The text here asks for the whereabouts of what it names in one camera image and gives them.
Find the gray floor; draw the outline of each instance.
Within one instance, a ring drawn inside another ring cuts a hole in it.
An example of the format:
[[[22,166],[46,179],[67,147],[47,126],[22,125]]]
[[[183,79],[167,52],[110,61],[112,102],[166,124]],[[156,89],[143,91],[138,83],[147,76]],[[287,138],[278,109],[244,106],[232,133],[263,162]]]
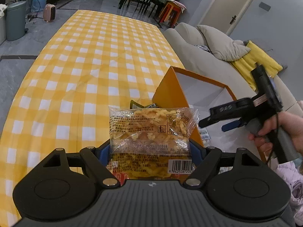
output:
[[[146,15],[142,14],[139,12],[139,9],[135,10],[137,3],[134,2],[131,2],[128,8],[124,5],[122,9],[118,9],[119,0],[69,1],[70,0],[60,0],[57,3],[56,18],[53,22],[47,23],[38,18],[30,22],[26,22],[28,33],[18,40],[3,42],[0,45],[0,55],[39,55],[52,36],[76,12],[77,9],[117,14],[157,25],[152,16],[148,18],[151,8],[149,8]],[[0,134],[2,133],[12,100],[33,62],[34,60],[0,61]]]

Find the yellow checkered tablecloth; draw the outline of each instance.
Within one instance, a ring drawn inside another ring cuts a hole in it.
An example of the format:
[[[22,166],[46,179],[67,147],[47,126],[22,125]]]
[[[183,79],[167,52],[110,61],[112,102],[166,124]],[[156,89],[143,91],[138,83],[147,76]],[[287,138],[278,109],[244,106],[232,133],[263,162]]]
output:
[[[0,226],[20,218],[12,191],[34,166],[58,147],[100,146],[109,139],[108,106],[151,104],[171,65],[183,67],[156,26],[78,10],[44,47],[10,108],[0,140]]]

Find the beige sofa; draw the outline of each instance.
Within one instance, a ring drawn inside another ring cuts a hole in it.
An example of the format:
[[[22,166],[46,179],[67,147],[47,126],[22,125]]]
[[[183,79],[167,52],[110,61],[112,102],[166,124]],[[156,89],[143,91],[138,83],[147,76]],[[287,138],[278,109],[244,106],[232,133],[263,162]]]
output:
[[[218,60],[212,54],[195,46],[207,46],[204,36],[195,27],[180,23],[174,29],[167,29],[163,35],[187,70],[228,85],[238,99],[256,95],[229,63]],[[303,117],[303,110],[283,81],[278,76],[274,81],[283,102],[283,109]]]

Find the ribbed gray surface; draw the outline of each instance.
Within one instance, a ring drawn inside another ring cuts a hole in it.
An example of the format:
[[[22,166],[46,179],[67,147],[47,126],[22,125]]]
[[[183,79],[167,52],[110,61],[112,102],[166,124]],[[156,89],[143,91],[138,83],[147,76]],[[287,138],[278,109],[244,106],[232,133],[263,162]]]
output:
[[[41,223],[23,219],[16,227],[286,227],[281,219],[244,223],[216,212],[200,191],[178,181],[128,180],[119,189],[105,190],[96,204],[72,219]]]

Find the open cardboard box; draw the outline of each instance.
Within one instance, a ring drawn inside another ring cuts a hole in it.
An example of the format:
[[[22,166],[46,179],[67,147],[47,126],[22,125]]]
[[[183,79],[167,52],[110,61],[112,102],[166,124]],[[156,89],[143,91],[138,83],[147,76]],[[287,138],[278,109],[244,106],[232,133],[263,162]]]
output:
[[[158,86],[153,103],[161,108],[191,107],[199,110],[200,119],[209,116],[209,109],[236,100],[231,89],[218,81],[201,76],[194,72],[171,66]],[[257,148],[249,141],[245,127],[228,132],[221,130],[232,120],[220,121],[207,127],[211,137],[210,145],[224,152],[236,152],[244,147],[260,158]],[[195,128],[191,139],[203,146],[198,128]]]

